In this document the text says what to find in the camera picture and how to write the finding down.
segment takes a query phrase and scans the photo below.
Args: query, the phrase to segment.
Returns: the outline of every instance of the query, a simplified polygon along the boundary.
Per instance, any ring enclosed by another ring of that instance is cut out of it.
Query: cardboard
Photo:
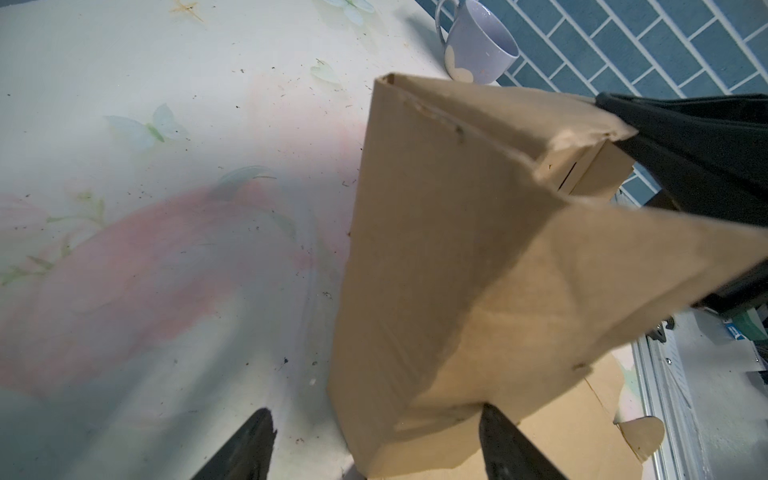
[[[664,440],[664,424],[655,417],[643,417],[613,425],[624,376],[610,353],[592,368],[587,378],[524,419],[519,428],[569,480],[640,480],[642,462]],[[456,468],[386,480],[487,478],[478,451]]]
[[[520,422],[768,255],[765,230],[565,196],[537,174],[537,152],[632,133],[564,95],[376,82],[329,377],[361,473],[461,465],[484,402]]]

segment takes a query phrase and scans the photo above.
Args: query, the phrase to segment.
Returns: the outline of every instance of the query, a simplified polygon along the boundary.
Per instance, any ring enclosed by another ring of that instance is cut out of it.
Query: white tabletop
[[[186,480],[262,406],[270,478],[351,466],[325,384],[372,81],[445,77],[416,2],[357,3],[0,8],[0,478]]]

